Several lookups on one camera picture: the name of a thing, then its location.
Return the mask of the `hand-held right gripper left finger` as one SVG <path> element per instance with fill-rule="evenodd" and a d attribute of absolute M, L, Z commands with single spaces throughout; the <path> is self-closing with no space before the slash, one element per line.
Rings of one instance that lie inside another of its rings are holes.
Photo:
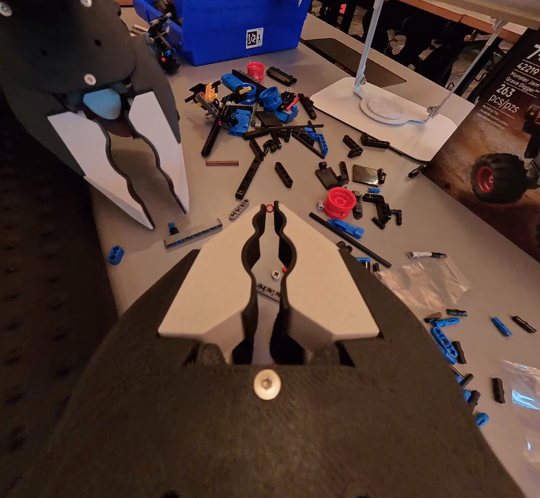
<path fill-rule="evenodd" d="M 158 328 L 161 337 L 215 344 L 227 362 L 252 363 L 259 315 L 252 269 L 265 226 L 266 207 L 251 208 L 202 246 Z"/>

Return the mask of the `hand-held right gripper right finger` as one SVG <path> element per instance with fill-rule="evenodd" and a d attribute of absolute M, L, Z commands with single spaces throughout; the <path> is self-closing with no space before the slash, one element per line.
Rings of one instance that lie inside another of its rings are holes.
<path fill-rule="evenodd" d="M 353 277 L 360 269 L 356 260 L 279 201 L 273 206 L 278 257 L 286 268 L 273 326 L 274 361 L 303 364 L 337 341 L 377 337 L 380 329 Z"/>

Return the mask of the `dark grey seven-hole beam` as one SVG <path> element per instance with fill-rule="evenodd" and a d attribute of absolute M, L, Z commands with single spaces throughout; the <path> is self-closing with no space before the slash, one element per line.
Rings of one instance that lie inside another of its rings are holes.
<path fill-rule="evenodd" d="M 198 239 L 211 236 L 215 232 L 221 231 L 222 228 L 223 223 L 219 218 L 182 230 L 178 228 L 179 234 L 170 235 L 169 233 L 169 235 L 164 238 L 164 246 L 166 249 L 171 249 L 177 246 L 190 244 Z"/>

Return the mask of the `white desk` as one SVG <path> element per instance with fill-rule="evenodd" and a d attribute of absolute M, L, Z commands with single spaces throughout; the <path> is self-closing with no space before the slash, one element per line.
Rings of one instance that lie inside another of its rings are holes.
<path fill-rule="evenodd" d="M 444 89 L 414 72 L 399 69 L 387 57 L 372 56 L 382 67 L 405 79 L 389 91 L 427 106 L 439 99 Z M 328 85 L 347 77 L 338 67 L 322 58 L 304 44 L 254 58 L 266 66 L 274 66 L 298 79 L 295 85 L 301 93 L 312 96 Z M 208 167 L 200 156 L 207 132 L 204 113 L 192 104 L 185 104 L 188 89 L 196 83 L 214 81 L 232 69 L 246 69 L 248 58 L 220 62 L 202 67 L 182 64 L 171 79 L 171 88 L 180 113 L 181 141 L 184 149 L 190 213 L 184 218 L 176 203 L 165 196 L 165 187 L 151 175 L 145 166 L 150 152 L 144 146 L 115 145 L 118 162 L 134 162 L 133 177 L 142 184 L 140 194 L 150 198 L 151 215 L 156 229 L 151 231 L 133 220 L 122 209 L 100 192 L 91 189 L 94 218 L 103 252 L 119 244 L 125 256 L 118 266 L 107 266 L 118 313 L 121 315 L 151 285 L 173 267 L 187 251 L 200 248 L 209 241 L 200 240 L 193 245 L 166 251 L 163 238 L 167 222 L 180 226 L 203 224 L 219 217 L 224 227 L 232 225 L 226 217 L 234 206 L 234 194 L 253 155 L 242 140 L 220 133 L 212 152 L 212 159 L 237 159 L 238 168 Z M 293 187 L 287 190 L 274 172 L 275 161 L 283 163 L 293 178 Z M 308 217 L 314 211 L 325 191 L 314 175 L 320 159 L 296 140 L 284 144 L 281 151 L 266 159 L 253 179 L 247 193 L 250 205 L 283 203 L 317 229 L 325 238 L 336 242 L 335 235 Z M 448 254 L 471 285 L 458 304 L 443 308 L 466 310 L 468 317 L 461 324 L 449 327 L 461 342 L 468 365 L 475 379 L 474 389 L 481 392 L 479 408 L 490 416 L 481 430 L 490 447 L 499 457 L 527 497 L 539 497 L 538 472 L 524 458 L 525 446 L 520 441 L 516 425 L 517 408 L 511 402 L 509 378 L 502 361 L 539 369 L 539 263 L 516 245 L 505 239 L 462 204 L 451 198 L 428 178 L 420 175 L 407 177 L 420 162 L 410 161 L 392 151 L 373 148 L 364 150 L 360 164 L 383 168 L 387 173 L 382 194 L 393 209 L 403 212 L 402 226 L 394 222 L 384 230 L 375 227 L 369 218 L 374 215 L 372 204 L 364 210 L 367 220 L 359 224 L 366 233 L 363 245 L 388 260 L 395 269 L 409 262 L 408 251 L 437 251 Z M 512 322 L 518 315 L 537 328 L 529 334 Z M 504 338 L 490 321 L 498 317 L 513 333 Z M 490 378 L 501 377 L 504 382 L 505 404 L 498 404 L 491 395 Z"/>

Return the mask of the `partly built toy model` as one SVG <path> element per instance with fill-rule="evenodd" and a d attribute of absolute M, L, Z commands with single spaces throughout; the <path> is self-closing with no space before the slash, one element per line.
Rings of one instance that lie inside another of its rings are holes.
<path fill-rule="evenodd" d="M 130 29 L 132 35 L 145 38 L 148 48 L 168 76 L 173 76 L 180 66 L 176 58 L 176 48 L 166 39 L 170 32 L 171 18 L 172 14 L 166 13 L 152 20 L 148 28 L 134 24 Z"/>

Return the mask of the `clear plastic bag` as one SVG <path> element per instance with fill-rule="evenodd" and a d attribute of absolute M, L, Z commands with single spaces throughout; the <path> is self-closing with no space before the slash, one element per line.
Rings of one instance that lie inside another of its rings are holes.
<path fill-rule="evenodd" d="M 501 360 L 499 374 L 521 456 L 528 468 L 539 472 L 539 369 Z"/>
<path fill-rule="evenodd" d="M 414 258 L 402 266 L 376 272 L 417 318 L 454 308 L 471 284 L 449 257 Z"/>

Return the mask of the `black rubber tyre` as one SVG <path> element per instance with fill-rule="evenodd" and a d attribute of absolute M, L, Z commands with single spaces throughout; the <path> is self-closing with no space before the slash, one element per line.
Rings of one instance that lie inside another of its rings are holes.
<path fill-rule="evenodd" d="M 164 16 L 170 15 L 173 23 L 178 23 L 178 14 L 173 0 L 152 0 L 152 6 Z"/>

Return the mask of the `black flat panel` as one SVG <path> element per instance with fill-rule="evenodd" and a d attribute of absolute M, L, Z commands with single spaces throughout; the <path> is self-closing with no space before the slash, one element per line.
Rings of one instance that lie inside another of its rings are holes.
<path fill-rule="evenodd" d="M 314 173 L 327 191 L 336 187 L 342 187 L 346 184 L 341 176 L 337 176 L 334 170 L 327 166 L 326 162 L 320 162 L 319 168 L 315 170 Z"/>

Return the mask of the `black curved panel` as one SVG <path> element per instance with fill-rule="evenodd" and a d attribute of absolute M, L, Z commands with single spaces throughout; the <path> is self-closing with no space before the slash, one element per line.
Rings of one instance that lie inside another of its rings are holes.
<path fill-rule="evenodd" d="M 373 169 L 366 166 L 353 164 L 351 180 L 357 184 L 368 185 L 378 188 L 386 181 L 387 174 L 382 168 Z"/>

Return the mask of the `blue tagged storage bin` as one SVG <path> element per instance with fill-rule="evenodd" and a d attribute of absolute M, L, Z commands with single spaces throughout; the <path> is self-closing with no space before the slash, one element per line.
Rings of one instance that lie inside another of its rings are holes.
<path fill-rule="evenodd" d="M 173 0 L 178 23 L 166 39 L 194 66 L 235 60 L 298 46 L 312 0 Z M 152 0 L 133 0 L 150 23 L 161 14 Z"/>

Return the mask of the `black beam with connector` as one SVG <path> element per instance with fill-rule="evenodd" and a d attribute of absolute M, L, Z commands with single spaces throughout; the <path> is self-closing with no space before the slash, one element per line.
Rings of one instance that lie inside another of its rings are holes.
<path fill-rule="evenodd" d="M 308 117 L 311 120 L 315 120 L 318 115 L 317 115 L 317 113 L 315 111 L 314 104 L 313 104 L 312 100 L 303 93 L 298 93 L 297 97 L 298 97 L 299 103 L 302 105 L 302 107 L 303 107 L 304 111 L 307 113 Z"/>

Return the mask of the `blue angled beam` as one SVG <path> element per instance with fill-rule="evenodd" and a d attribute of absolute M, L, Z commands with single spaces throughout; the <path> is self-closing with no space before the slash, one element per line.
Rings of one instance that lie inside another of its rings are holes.
<path fill-rule="evenodd" d="M 315 132 L 316 129 L 313 128 L 304 127 L 304 130 L 306 131 L 307 137 L 313 142 L 313 147 L 315 147 L 315 144 L 317 144 L 321 155 L 326 157 L 328 154 L 328 146 L 324 135 L 322 133 Z"/>

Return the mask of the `white book stand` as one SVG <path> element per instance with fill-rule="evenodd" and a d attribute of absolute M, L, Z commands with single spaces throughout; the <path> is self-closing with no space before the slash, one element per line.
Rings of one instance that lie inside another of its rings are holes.
<path fill-rule="evenodd" d="M 484 48 L 470 64 L 470 73 L 481 56 L 509 23 L 529 28 L 539 26 L 539 0 L 435 0 L 472 10 L 495 19 L 493 31 Z M 375 0 L 374 12 L 355 78 L 346 77 L 320 90 L 312 100 L 325 114 L 359 131 L 390 141 L 398 152 L 413 160 L 429 161 L 453 134 L 457 125 L 441 114 L 446 103 L 455 96 L 465 75 L 440 101 L 429 101 L 428 108 L 378 87 L 366 78 L 366 64 L 377 23 L 385 0 Z"/>

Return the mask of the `black toy set box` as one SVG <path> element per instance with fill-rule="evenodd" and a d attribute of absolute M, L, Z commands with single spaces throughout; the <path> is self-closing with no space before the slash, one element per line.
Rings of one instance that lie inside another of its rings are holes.
<path fill-rule="evenodd" d="M 480 90 L 423 173 L 539 261 L 539 30 L 521 36 Z"/>

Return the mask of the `black frame piece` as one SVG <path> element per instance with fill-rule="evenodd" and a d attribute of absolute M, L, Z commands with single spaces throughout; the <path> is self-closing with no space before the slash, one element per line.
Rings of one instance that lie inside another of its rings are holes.
<path fill-rule="evenodd" d="M 362 196 L 364 202 L 372 203 L 376 208 L 376 217 L 372 222 L 381 230 L 385 229 L 388 222 L 395 217 L 397 226 L 402 225 L 402 210 L 391 209 L 384 197 L 378 193 L 365 193 Z"/>

